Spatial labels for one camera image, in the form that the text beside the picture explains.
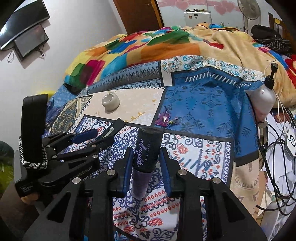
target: wall-mounted tv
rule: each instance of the wall-mounted tv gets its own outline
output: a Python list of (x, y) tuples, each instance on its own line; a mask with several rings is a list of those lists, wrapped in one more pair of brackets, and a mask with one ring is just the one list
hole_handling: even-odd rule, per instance
[(15, 11), (0, 31), (0, 49), (29, 28), (49, 18), (43, 0), (34, 1)]

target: colorful blanket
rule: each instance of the colorful blanket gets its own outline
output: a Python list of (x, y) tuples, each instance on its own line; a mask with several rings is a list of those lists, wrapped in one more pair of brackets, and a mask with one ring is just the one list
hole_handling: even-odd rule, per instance
[[(65, 82), (78, 88), (90, 86), (126, 67), (180, 55), (202, 55), (264, 72), (275, 57), (252, 45), (253, 39), (239, 31), (165, 27), (131, 35), (117, 35), (80, 53), (65, 73)], [(296, 104), (295, 87), (279, 64), (275, 91), (286, 107)]]

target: metal screw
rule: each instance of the metal screw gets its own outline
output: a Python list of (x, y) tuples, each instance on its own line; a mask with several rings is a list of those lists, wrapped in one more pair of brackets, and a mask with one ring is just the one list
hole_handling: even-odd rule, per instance
[(221, 182), (221, 179), (218, 178), (218, 177), (214, 177), (214, 178), (212, 179), (212, 181), (213, 181), (213, 183), (219, 184), (219, 183)]
[(180, 170), (178, 171), (178, 173), (179, 173), (181, 176), (184, 176), (184, 175), (187, 174), (187, 171), (184, 170), (184, 169), (180, 169)]
[(116, 171), (113, 169), (110, 169), (107, 171), (107, 175), (109, 175), (109, 176), (113, 176), (115, 173), (116, 173)]
[(80, 183), (81, 179), (79, 177), (73, 178), (72, 183), (78, 184)]

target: black and white braided strap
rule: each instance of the black and white braided strap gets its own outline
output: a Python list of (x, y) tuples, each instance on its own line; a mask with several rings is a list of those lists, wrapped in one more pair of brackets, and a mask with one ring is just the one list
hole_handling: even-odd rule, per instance
[(22, 150), (22, 138), (21, 137), (19, 137), (19, 149), (20, 149), (20, 162), (25, 168), (35, 169), (35, 170), (47, 168), (47, 162), (48, 162), (47, 154), (46, 154), (46, 150), (43, 145), (42, 145), (43, 160), (41, 163), (39, 163), (39, 162), (38, 163), (30, 163), (30, 162), (25, 161), (24, 152)]

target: black monitor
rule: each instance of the black monitor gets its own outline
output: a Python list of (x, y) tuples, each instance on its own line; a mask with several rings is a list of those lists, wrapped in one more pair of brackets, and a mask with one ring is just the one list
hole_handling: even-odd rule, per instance
[(15, 40), (15, 51), (21, 61), (34, 49), (47, 42), (48, 36), (40, 24), (30, 28)]
[(34, 1), (15, 11), (0, 31), (0, 49), (29, 28), (49, 18), (43, 0)]

